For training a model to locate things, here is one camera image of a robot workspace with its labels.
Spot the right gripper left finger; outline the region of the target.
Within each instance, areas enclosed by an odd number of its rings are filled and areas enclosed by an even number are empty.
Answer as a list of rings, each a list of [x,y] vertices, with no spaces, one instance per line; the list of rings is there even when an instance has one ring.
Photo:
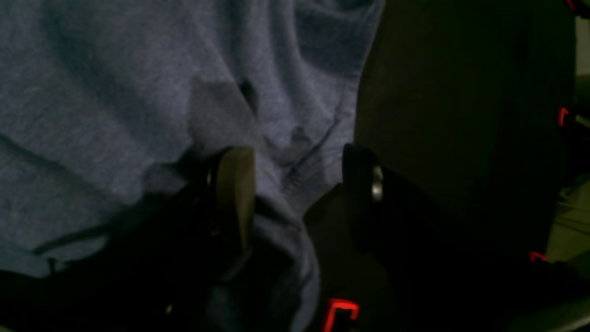
[[[209,159],[207,167],[213,245],[220,252],[245,252],[251,243],[256,200],[255,150],[229,147]]]

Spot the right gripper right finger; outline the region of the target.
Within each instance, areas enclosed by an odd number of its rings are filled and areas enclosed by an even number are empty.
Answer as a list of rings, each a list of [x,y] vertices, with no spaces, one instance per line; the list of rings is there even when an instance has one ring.
[[[342,179],[348,227],[354,244],[370,244],[372,222],[383,198],[384,175],[375,154],[356,144],[346,144]]]

